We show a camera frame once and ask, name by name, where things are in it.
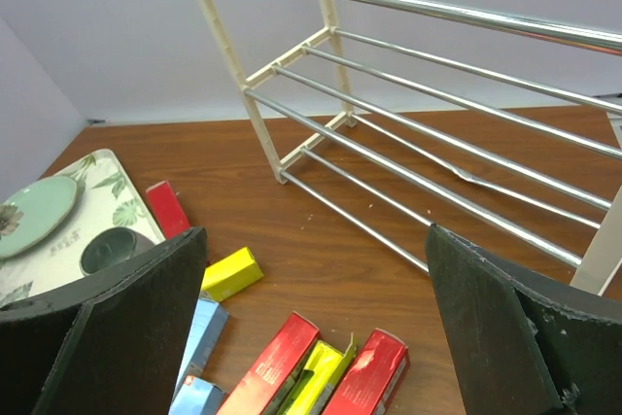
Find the red toothpaste box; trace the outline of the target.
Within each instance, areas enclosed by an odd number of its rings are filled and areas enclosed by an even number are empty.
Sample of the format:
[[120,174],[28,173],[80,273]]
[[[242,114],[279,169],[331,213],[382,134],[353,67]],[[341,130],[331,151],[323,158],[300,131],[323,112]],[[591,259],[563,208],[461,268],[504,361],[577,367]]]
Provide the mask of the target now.
[[190,221],[168,181],[147,188],[146,196],[153,216],[166,239],[190,228]]
[[393,334],[375,329],[343,376],[323,414],[385,414],[409,366],[407,345]]
[[217,414],[276,414],[320,335],[315,324],[293,312],[228,395]]

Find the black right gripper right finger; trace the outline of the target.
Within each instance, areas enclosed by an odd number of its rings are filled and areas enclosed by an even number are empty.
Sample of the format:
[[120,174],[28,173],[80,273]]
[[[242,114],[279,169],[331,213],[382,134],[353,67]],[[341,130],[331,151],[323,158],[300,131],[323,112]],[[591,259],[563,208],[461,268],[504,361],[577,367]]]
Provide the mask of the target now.
[[466,413],[620,413],[620,302],[440,225],[425,251]]

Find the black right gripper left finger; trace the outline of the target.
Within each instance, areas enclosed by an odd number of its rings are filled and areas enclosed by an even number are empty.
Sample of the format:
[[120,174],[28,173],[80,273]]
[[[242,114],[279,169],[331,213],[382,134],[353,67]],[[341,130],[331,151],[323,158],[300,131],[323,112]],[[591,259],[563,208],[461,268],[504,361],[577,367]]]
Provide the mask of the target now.
[[1,309],[4,414],[165,414],[207,265],[192,227]]

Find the yellow toothpaste box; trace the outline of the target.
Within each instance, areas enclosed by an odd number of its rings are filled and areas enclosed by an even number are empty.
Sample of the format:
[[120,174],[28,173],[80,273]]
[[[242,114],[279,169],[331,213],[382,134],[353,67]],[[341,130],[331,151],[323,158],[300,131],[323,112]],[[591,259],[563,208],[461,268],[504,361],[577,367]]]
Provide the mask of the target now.
[[319,340],[312,348],[296,383],[279,408],[278,414],[321,414],[352,363],[357,349],[358,343],[353,333],[344,351],[339,351],[325,341]]
[[263,277],[251,250],[244,247],[205,269],[200,296],[223,302]]

